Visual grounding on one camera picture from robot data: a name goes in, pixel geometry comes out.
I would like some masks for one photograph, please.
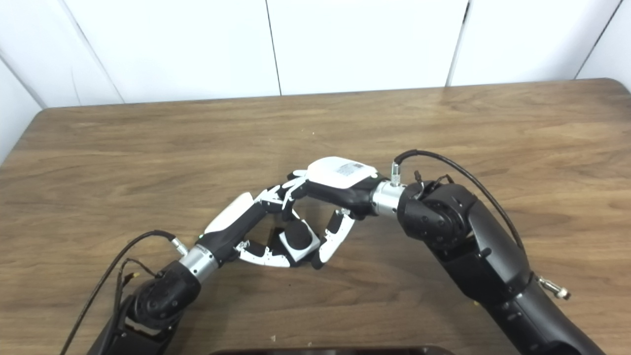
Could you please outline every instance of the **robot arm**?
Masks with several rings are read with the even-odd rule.
[[[122,302],[120,313],[110,320],[113,335],[104,329],[89,354],[163,354],[201,283],[224,263],[240,258],[293,267],[311,260],[318,269],[356,220],[386,216],[427,245],[458,288],[488,311],[521,354],[604,355],[541,287],[565,299],[567,290],[533,273],[524,250],[474,194],[450,178],[449,184],[442,184],[440,179],[422,181],[419,174],[416,183],[402,185],[400,163],[395,160],[388,179],[369,165],[328,157],[295,171],[287,183],[264,190],[256,199],[249,193],[240,195],[208,225],[195,247]],[[305,196],[339,207],[321,239],[293,210],[296,200]],[[244,240],[267,214],[281,214],[288,222],[275,234],[277,243],[263,246]],[[135,330],[127,319],[156,334]]]
[[[427,245],[458,288],[487,310],[521,354],[604,355],[544,293],[568,299],[567,290],[535,275],[521,243],[512,240],[482,201],[450,177],[449,184],[442,184],[441,179],[422,181],[417,174],[416,183],[402,185],[399,165],[393,163],[388,179],[365,164],[328,157],[290,175],[303,178],[301,186],[294,185],[294,191],[303,190],[298,196],[341,207],[312,259],[315,268],[329,260],[355,220],[387,216]],[[497,206],[492,196],[490,200]]]

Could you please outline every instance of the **white panel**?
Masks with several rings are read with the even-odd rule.
[[[122,102],[57,0],[0,0],[0,50],[46,106]]]
[[[451,85],[574,79],[619,0],[472,0]]]
[[[41,107],[0,61],[0,164]]]
[[[631,90],[631,1],[623,1],[578,76],[612,78]]]
[[[278,95],[264,0],[66,0],[126,102]]]
[[[466,0],[268,0],[281,91],[445,85]]]

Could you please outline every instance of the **wooden table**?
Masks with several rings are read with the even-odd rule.
[[[631,95],[611,80],[48,109],[0,167],[0,354],[55,354],[114,255],[151,229],[191,245],[239,193],[328,155],[388,173],[409,148],[476,174],[512,216],[531,265],[568,287],[558,304],[607,354],[631,349]],[[449,172],[408,160],[426,177]],[[297,204],[320,231],[332,206]],[[270,217],[252,233],[264,240]],[[158,269],[164,240],[130,255]],[[113,280],[71,354],[110,315]],[[368,219],[329,264],[225,265],[171,354],[436,344],[516,354],[421,242]]]

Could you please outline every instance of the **black cable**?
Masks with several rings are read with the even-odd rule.
[[[114,260],[112,260],[112,263],[110,264],[110,266],[107,267],[107,269],[105,270],[105,273],[103,274],[103,276],[101,276],[101,279],[97,282],[97,285],[94,287],[94,290],[92,290],[90,297],[88,297],[88,301],[85,303],[85,305],[83,306],[83,309],[79,313],[79,317],[77,317],[77,321],[74,323],[73,328],[70,331],[70,334],[68,335],[68,338],[66,339],[66,342],[64,343],[64,347],[61,349],[61,352],[59,353],[59,355],[65,355],[65,353],[68,351],[68,348],[70,347],[70,343],[72,343],[74,339],[74,335],[77,333],[77,330],[79,330],[79,326],[81,325],[81,322],[83,321],[86,313],[88,313],[88,310],[90,309],[90,306],[92,305],[92,302],[94,302],[94,299],[96,298],[98,292],[101,290],[101,287],[103,287],[103,285],[105,284],[105,280],[107,280],[107,277],[112,273],[113,269],[116,267],[116,264],[118,264],[118,262],[122,259],[125,253],[127,253],[131,249],[131,247],[133,247],[136,243],[143,240],[144,238],[147,238],[150,236],[165,237],[169,241],[172,241],[173,239],[175,239],[175,236],[169,232],[155,230],[155,231],[141,234],[138,237],[135,237],[127,245],[125,245],[125,247],[121,250],[121,252],[118,253],[118,255],[116,255]]]
[[[491,201],[491,204],[493,205],[493,207],[495,207],[497,212],[502,216],[502,218],[504,219],[504,222],[506,223],[506,225],[510,229],[510,233],[512,234],[513,239],[515,239],[515,243],[517,244],[519,249],[522,249],[524,251],[524,253],[526,252],[526,249],[524,248],[524,243],[521,241],[521,237],[519,236],[519,233],[517,232],[517,228],[515,228],[515,225],[510,220],[509,215],[502,208],[500,203],[493,197],[493,195],[491,195],[491,193],[487,190],[487,188],[484,187],[484,185],[482,185],[482,183],[475,176],[473,176],[472,173],[468,172],[465,168],[461,167],[458,163],[454,162],[453,160],[451,160],[451,159],[449,159],[447,157],[444,157],[443,155],[440,155],[440,154],[437,154],[437,153],[433,153],[433,152],[428,152],[426,150],[417,150],[417,149],[408,150],[407,152],[403,152],[403,153],[397,155],[397,157],[394,158],[394,162],[399,164],[399,165],[401,165],[401,163],[403,163],[403,161],[405,159],[410,158],[410,157],[414,157],[414,156],[417,156],[417,155],[422,155],[422,156],[425,156],[425,157],[430,157],[430,158],[434,158],[436,160],[440,160],[441,162],[451,166],[457,172],[461,173],[464,177],[469,179],[478,189],[480,189],[480,191],[482,191],[484,196],[489,201]]]

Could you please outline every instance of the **metal connector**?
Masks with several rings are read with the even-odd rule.
[[[556,298],[562,298],[567,301],[572,295],[565,287],[561,287],[542,277],[537,277],[537,282],[539,282],[539,285],[541,285],[544,290],[552,292]]]
[[[401,166],[395,162],[392,162],[392,170],[390,172],[390,185],[401,185]]]
[[[186,245],[184,245],[179,239],[173,239],[171,241],[171,244],[175,246],[175,250],[177,250],[178,253],[182,254],[182,256],[188,255],[189,250],[186,248]]]

